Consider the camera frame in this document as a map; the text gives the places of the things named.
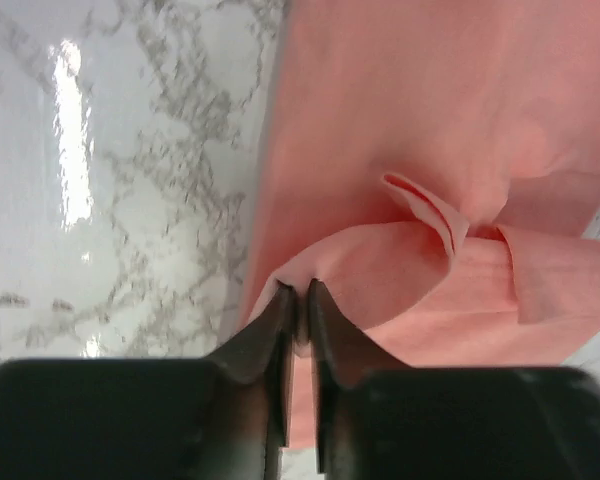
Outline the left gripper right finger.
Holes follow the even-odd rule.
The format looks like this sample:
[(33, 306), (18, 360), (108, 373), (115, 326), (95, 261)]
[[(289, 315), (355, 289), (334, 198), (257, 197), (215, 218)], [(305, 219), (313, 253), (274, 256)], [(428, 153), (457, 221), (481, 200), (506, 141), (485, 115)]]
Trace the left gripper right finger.
[(312, 281), (306, 315), (327, 479), (600, 479), (600, 384), (570, 367), (408, 365)]

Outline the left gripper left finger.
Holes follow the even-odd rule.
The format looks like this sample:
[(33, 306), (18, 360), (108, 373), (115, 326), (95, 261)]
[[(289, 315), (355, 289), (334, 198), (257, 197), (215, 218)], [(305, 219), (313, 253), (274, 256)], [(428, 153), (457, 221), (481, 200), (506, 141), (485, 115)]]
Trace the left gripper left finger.
[(201, 358), (0, 364), (0, 479), (276, 479), (295, 293)]

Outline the salmon pink t shirt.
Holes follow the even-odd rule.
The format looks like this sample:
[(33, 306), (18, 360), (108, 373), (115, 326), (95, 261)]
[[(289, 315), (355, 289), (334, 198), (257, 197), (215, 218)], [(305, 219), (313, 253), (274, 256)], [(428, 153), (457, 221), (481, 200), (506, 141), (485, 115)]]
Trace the salmon pink t shirt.
[(324, 282), (416, 366), (600, 331), (600, 1), (294, 1), (241, 301)]

